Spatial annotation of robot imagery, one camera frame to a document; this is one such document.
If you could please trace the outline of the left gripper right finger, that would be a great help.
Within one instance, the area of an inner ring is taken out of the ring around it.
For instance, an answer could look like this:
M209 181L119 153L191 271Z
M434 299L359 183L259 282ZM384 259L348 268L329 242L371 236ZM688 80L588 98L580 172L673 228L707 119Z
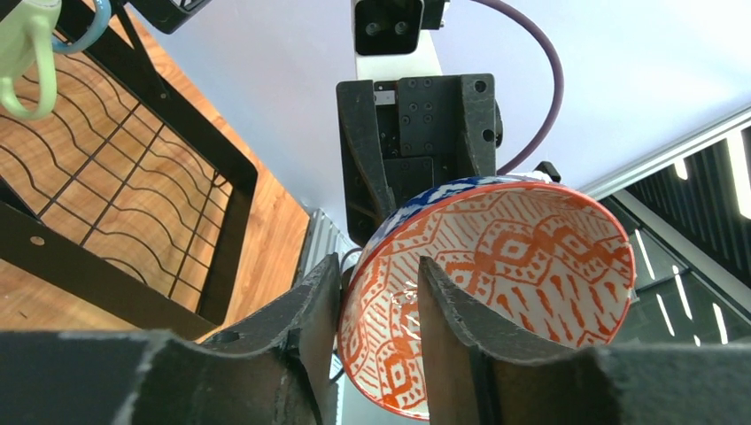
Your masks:
M571 349L461 290L432 258L418 271L433 424L747 424L748 344Z

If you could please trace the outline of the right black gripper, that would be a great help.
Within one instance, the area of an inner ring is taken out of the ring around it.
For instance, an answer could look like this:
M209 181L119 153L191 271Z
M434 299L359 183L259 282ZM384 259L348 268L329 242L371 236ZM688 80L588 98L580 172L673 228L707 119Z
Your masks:
M368 242L426 189L495 175L502 136L489 73L341 81L336 86L347 234Z

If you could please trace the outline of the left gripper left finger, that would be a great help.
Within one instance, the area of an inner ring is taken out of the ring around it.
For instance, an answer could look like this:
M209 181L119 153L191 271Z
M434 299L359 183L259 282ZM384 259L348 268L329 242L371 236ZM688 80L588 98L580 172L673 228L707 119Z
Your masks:
M1 335L4 424L330 424L341 272L197 344L165 330Z

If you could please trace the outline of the red patterned bowl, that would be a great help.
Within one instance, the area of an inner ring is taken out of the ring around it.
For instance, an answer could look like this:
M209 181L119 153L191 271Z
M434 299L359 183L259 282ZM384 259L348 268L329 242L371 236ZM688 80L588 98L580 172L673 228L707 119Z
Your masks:
M369 401L426 421L421 257L480 304L567 347L610 343L627 314L634 252L601 203L525 175L454 180L409 199L366 242L345 291L337 351Z

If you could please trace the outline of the black wire dish rack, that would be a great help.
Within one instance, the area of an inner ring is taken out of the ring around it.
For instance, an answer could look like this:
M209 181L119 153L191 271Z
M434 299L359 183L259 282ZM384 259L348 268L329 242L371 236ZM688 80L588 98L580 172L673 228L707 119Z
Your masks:
M128 3L56 60L42 120L1 115L1 269L138 328L228 317L255 165L157 69Z

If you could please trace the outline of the blue mug yellow inside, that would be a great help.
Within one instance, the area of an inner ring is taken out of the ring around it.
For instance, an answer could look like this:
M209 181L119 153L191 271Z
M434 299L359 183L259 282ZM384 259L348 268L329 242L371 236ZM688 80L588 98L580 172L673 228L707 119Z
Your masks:
M112 18L112 4L109 0L94 0L95 13L85 33L73 42L63 42L56 36L52 39L52 50L57 54L82 52L95 43L109 27Z

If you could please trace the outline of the green handled cream mug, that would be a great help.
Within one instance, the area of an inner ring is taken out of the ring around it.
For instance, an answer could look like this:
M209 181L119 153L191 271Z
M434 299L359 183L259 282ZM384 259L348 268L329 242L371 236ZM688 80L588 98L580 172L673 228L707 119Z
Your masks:
M57 99L52 36L61 12L60 1L21 1L1 21L1 105L22 120L49 114ZM20 101L15 81L29 68L38 73L36 108Z

